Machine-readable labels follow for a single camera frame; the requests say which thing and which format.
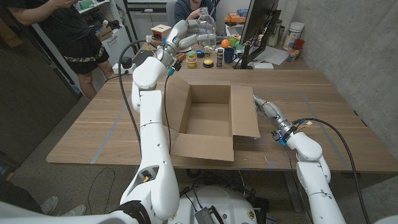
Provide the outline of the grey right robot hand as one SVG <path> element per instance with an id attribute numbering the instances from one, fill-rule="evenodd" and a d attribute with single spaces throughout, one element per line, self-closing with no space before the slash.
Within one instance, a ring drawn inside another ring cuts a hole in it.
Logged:
<path id="1" fill-rule="evenodd" d="M 274 141 L 278 141 L 285 146 L 288 138 L 297 129 L 296 126 L 287 120 L 283 112 L 275 104 L 256 95 L 253 98 L 256 111 L 260 111 L 276 128 L 275 131 L 271 132 Z"/>

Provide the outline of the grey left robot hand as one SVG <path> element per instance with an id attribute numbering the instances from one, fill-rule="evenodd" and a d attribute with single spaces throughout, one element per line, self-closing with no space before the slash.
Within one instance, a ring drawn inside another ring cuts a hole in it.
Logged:
<path id="1" fill-rule="evenodd" d="M 215 45 L 216 34 L 212 23 L 199 20 L 181 20 L 171 29 L 165 40 L 165 47 L 156 51 L 156 58 L 170 67 L 181 49 L 195 44 Z"/>

